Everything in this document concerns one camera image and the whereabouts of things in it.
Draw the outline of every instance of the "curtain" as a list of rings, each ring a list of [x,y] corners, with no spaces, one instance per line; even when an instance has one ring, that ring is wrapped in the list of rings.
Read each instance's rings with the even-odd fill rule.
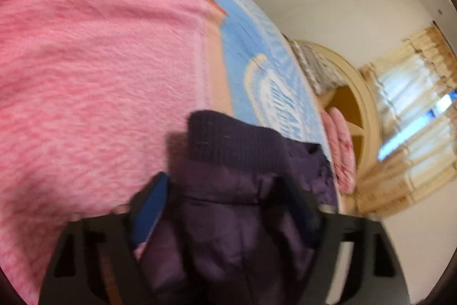
[[[434,25],[361,69],[376,100],[385,143],[457,87],[457,59]],[[391,215],[457,177],[457,108],[438,118],[357,180],[361,214]]]

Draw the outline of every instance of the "purple jacket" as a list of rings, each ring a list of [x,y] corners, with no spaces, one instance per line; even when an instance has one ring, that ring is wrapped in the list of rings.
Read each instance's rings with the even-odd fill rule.
[[[275,187],[284,173],[337,206],[320,145],[213,111],[189,118],[188,154],[141,258],[160,304],[295,304],[313,251]]]

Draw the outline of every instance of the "yellow curtain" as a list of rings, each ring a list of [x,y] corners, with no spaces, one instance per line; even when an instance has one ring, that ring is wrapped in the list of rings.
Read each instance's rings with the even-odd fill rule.
[[[423,116],[457,86],[457,59],[432,26],[361,69],[378,105],[386,142]],[[448,108],[397,148],[361,180],[361,214],[390,215],[414,204],[457,177],[457,108]]]

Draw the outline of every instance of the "purple garment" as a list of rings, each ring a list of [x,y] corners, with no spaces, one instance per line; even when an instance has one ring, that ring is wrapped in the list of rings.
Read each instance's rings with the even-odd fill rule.
[[[275,182],[287,173],[337,206],[320,145],[213,111],[193,113],[188,127],[188,159],[140,262],[158,303],[295,304],[313,250]]]

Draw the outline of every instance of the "pink blanket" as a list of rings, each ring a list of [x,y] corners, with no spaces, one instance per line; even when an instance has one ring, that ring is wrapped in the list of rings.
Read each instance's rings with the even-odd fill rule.
[[[230,112],[207,79],[224,15],[211,0],[0,0],[0,14],[0,266],[34,305],[70,214],[107,213],[166,169],[191,111]]]

